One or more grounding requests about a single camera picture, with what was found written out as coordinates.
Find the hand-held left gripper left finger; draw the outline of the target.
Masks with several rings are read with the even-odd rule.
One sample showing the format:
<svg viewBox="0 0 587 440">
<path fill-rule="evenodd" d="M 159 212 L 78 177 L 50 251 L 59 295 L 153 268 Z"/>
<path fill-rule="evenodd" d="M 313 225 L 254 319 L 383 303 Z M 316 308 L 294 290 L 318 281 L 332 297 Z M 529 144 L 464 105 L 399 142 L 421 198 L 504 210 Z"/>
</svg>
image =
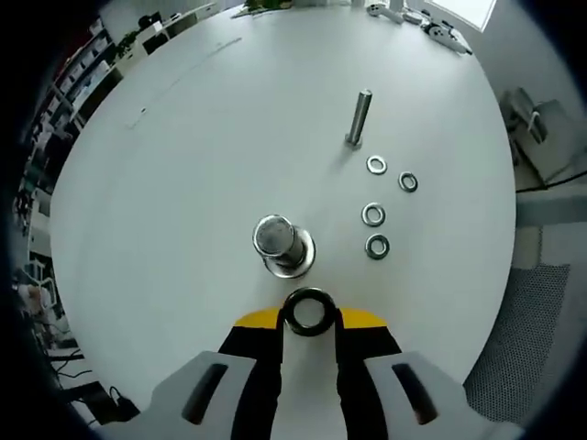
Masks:
<svg viewBox="0 0 587 440">
<path fill-rule="evenodd" d="M 164 384 L 180 392 L 189 439 L 269 439 L 282 390 L 278 307 L 239 318 L 217 351 L 205 351 Z"/>
</svg>

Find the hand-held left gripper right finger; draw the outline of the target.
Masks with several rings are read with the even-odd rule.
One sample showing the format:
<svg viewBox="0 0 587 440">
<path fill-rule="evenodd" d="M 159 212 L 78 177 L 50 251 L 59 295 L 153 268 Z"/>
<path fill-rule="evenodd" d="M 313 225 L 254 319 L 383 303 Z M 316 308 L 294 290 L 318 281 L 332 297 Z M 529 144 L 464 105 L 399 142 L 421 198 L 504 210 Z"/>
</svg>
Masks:
<svg viewBox="0 0 587 440">
<path fill-rule="evenodd" d="M 337 390 L 349 439 L 481 439 L 486 419 L 460 383 L 404 352 L 385 321 L 340 308 L 335 320 Z"/>
</svg>

